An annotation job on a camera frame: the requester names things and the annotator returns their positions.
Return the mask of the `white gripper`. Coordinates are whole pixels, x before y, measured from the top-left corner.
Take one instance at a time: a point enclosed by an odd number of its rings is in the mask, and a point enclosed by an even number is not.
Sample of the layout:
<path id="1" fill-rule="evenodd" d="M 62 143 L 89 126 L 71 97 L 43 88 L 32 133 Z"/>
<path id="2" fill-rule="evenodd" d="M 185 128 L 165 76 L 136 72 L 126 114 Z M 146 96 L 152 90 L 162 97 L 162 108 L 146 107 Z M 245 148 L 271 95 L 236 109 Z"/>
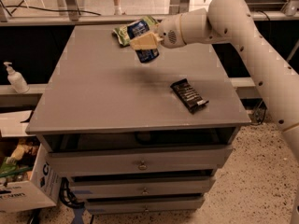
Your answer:
<path id="1" fill-rule="evenodd" d="M 146 32 L 131 39 L 131 48 L 133 50 L 157 49 L 160 43 L 169 49 L 183 47 L 185 43 L 181 35 L 180 19 L 180 14 L 165 18 L 158 25 L 158 34 Z"/>

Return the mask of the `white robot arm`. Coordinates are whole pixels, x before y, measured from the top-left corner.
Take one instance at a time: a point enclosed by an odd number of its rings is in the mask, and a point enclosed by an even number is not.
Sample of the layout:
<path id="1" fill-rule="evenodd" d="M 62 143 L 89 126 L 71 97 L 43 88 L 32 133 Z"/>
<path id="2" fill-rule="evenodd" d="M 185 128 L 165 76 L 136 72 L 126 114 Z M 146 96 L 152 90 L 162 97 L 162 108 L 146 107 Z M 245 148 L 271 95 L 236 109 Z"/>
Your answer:
<path id="1" fill-rule="evenodd" d="M 299 160 L 299 75 L 260 34 L 245 0 L 212 0 L 207 9 L 169 16 L 130 41 L 134 50 L 231 44 Z"/>

